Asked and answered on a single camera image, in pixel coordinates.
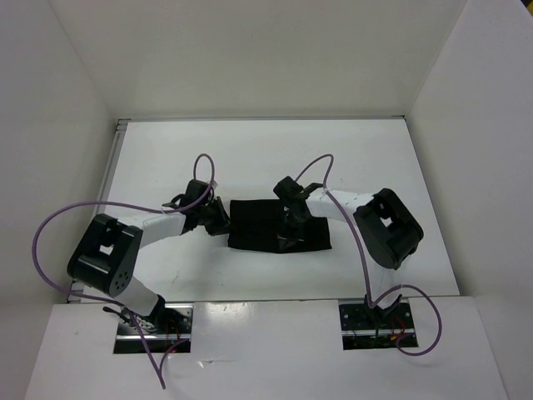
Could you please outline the black skirt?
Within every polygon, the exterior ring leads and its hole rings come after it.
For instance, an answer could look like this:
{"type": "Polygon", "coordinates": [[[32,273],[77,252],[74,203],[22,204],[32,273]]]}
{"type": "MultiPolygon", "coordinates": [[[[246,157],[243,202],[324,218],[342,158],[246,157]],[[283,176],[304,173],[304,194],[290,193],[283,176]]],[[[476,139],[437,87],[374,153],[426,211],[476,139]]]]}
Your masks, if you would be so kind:
{"type": "Polygon", "coordinates": [[[260,253],[310,253],[332,249],[328,221],[314,217],[291,231],[278,199],[230,201],[227,246],[260,253]]]}

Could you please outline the base mounting plate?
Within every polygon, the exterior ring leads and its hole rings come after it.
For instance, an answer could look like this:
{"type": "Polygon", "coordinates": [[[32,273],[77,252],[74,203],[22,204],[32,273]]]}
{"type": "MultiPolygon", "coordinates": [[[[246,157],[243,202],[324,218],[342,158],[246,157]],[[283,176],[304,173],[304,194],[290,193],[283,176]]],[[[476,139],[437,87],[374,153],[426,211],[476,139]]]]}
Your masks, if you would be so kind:
{"type": "MultiPolygon", "coordinates": [[[[167,304],[167,310],[171,317],[164,327],[153,327],[137,320],[148,348],[152,353],[161,355],[167,350],[170,353],[189,353],[192,345],[193,304],[170,303],[167,304]]],[[[131,316],[122,309],[115,314],[118,315],[118,324],[113,353],[145,353],[141,336],[130,321],[131,316]]]]}
{"type": "Polygon", "coordinates": [[[370,309],[362,300],[340,302],[338,311],[345,351],[394,348],[398,339],[403,348],[418,347],[408,302],[400,301],[387,310],[370,309]]]}

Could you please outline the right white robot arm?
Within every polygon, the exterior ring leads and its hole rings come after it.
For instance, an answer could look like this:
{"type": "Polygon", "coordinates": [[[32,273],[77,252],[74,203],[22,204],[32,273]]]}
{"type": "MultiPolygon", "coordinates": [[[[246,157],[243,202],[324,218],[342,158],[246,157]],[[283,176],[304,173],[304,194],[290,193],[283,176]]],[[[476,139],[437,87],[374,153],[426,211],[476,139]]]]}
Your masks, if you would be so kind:
{"type": "Polygon", "coordinates": [[[307,242],[311,237],[309,223],[320,218],[348,225],[361,255],[366,320],[375,328],[385,327],[401,300],[401,285],[394,283],[374,298],[366,256],[371,257],[374,266],[396,271],[417,250],[424,233],[402,200],[388,188],[361,194],[331,190],[320,183],[303,187],[293,181],[288,185],[278,183],[274,193],[284,210],[278,233],[284,248],[307,242]]]}

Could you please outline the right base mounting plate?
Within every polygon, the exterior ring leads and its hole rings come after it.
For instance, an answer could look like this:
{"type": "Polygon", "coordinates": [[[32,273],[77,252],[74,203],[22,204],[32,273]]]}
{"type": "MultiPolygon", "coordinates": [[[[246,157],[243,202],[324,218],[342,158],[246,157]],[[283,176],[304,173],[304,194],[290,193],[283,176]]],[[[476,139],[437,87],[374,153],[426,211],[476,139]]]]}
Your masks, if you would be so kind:
{"type": "Polygon", "coordinates": [[[394,348],[398,339],[403,348],[418,347],[408,302],[400,301],[387,310],[370,309],[362,300],[340,302],[338,311],[345,351],[394,348]]]}

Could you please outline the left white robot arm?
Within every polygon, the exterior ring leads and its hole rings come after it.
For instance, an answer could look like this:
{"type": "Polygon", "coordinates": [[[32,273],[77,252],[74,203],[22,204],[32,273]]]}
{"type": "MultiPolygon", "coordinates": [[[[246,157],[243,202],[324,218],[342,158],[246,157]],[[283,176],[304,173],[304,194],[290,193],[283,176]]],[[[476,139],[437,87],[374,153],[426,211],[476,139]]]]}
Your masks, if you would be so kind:
{"type": "Polygon", "coordinates": [[[134,277],[138,253],[148,245],[176,238],[197,227],[211,236],[229,232],[230,218],[222,200],[212,194],[181,212],[191,201],[183,194],[162,205],[161,214],[140,214],[123,220],[100,213],[93,218],[68,265],[67,273],[132,311],[138,326],[156,333],[177,323],[166,300],[134,277]]]}

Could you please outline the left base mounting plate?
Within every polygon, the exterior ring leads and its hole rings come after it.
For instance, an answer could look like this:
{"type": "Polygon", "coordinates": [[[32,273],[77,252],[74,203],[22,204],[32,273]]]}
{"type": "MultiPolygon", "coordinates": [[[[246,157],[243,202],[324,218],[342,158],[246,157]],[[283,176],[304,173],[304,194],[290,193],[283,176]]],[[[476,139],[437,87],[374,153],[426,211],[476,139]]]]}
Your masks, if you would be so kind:
{"type": "MultiPolygon", "coordinates": [[[[153,327],[137,320],[148,348],[152,353],[161,355],[167,350],[170,353],[189,353],[192,345],[193,304],[170,303],[167,304],[167,310],[171,317],[164,327],[153,327]]],[[[130,321],[131,316],[122,309],[115,314],[118,315],[118,324],[113,353],[145,353],[141,336],[130,321]]]]}

